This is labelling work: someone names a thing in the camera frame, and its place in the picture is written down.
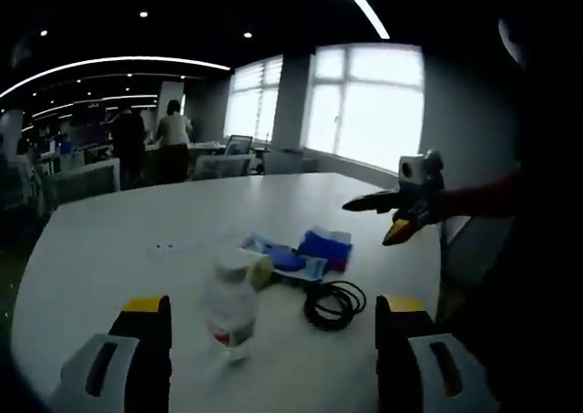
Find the black cable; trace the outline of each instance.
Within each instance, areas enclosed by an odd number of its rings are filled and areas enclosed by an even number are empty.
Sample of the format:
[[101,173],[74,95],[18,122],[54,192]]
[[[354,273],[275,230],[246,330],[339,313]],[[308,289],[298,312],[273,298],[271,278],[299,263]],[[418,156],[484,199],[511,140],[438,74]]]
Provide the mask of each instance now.
[[[362,300],[355,293],[339,286],[352,287],[360,294]],[[324,331],[339,331],[348,326],[354,317],[366,307],[366,296],[363,290],[347,281],[331,281],[329,283],[314,283],[305,287],[306,302],[303,304],[303,313],[308,321]],[[340,310],[327,308],[319,303],[325,297],[332,297],[340,306]]]

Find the white window frame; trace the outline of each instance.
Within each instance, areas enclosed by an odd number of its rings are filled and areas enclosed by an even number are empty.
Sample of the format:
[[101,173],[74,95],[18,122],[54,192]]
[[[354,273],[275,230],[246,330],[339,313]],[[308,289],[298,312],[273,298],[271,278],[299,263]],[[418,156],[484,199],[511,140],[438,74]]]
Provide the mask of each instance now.
[[[259,92],[259,104],[257,106],[257,114],[255,115],[255,130],[253,131],[253,140],[254,141],[258,141],[258,142],[266,142],[266,143],[270,143],[271,142],[271,137],[273,135],[273,124],[274,121],[272,123],[271,126],[271,133],[268,136],[268,138],[260,138],[259,135],[259,127],[260,127],[260,118],[261,118],[261,109],[262,109],[262,103],[263,103],[263,93],[265,91],[268,90],[276,90],[279,94],[279,87],[280,87],[280,80],[281,80],[281,71],[280,74],[278,76],[277,82],[274,83],[266,83],[266,77],[267,75],[265,74],[266,71],[266,66],[269,62],[272,62],[274,60],[279,60],[281,62],[281,68],[283,68],[283,55],[279,55],[279,56],[275,56],[275,57],[269,57],[267,59],[263,59],[259,62],[254,62],[252,64],[246,65],[245,67],[241,67],[238,68],[235,71],[235,74],[232,75],[232,77],[230,78],[230,85],[229,85],[229,97],[228,97],[228,104],[227,104],[227,113],[225,114],[225,123],[223,125],[223,138],[228,138],[231,134],[226,132],[227,129],[227,117],[230,114],[230,106],[232,104],[232,97],[241,93],[241,92],[246,92],[246,91],[252,91],[255,89],[258,89]],[[251,67],[261,67],[261,81],[259,86],[250,86],[250,87],[245,87],[245,88],[240,88],[235,90],[235,75],[237,74],[238,71],[247,69],[247,68],[251,68]]]
[[[307,94],[307,98],[306,98],[306,111],[304,113],[304,123],[306,123],[304,126],[306,126],[306,132],[309,132],[309,128],[310,128],[309,123],[310,123],[310,118],[311,118],[311,114],[312,114],[313,91],[319,85],[340,86],[340,99],[341,99],[341,101],[340,101],[340,113],[338,114],[338,118],[337,118],[338,120],[337,120],[337,126],[336,126],[336,131],[335,131],[332,152],[310,149],[308,147],[306,147],[306,149],[314,151],[316,153],[321,153],[322,155],[325,155],[325,156],[331,156],[331,157],[334,157],[336,159],[353,162],[353,163],[356,163],[359,165],[363,165],[365,167],[370,167],[370,168],[373,168],[375,170],[381,170],[381,171],[386,171],[386,172],[396,174],[394,170],[378,167],[378,166],[375,166],[375,165],[370,164],[368,162],[363,162],[360,160],[346,158],[343,155],[340,155],[337,153],[338,147],[339,147],[341,131],[343,128],[343,114],[344,114],[344,107],[346,104],[346,89],[348,88],[349,85],[355,84],[355,83],[356,84],[362,83],[362,84],[369,84],[369,85],[395,86],[398,88],[413,89],[413,90],[419,91],[420,93],[424,94],[424,75],[423,75],[422,83],[420,85],[409,85],[409,84],[396,83],[396,82],[390,82],[390,81],[370,80],[370,79],[361,79],[361,78],[350,77],[351,61],[352,61],[352,56],[353,56],[353,50],[355,48],[379,47],[379,46],[383,46],[383,45],[388,45],[388,44],[378,44],[378,43],[346,44],[346,45],[341,45],[341,46],[321,46],[321,47],[318,47],[318,50],[341,49],[343,51],[343,72],[342,72],[342,77],[340,77],[340,78],[317,77],[316,76],[317,51],[316,51],[315,56],[313,56],[313,58],[312,58],[310,86],[309,86],[308,94]],[[391,44],[391,46],[393,46],[395,48],[408,48],[408,49],[414,49],[414,50],[420,51],[420,48],[418,46],[407,46],[407,45],[400,45],[400,44]],[[420,144],[417,145],[417,150],[415,152],[419,151],[419,146],[420,146]]]

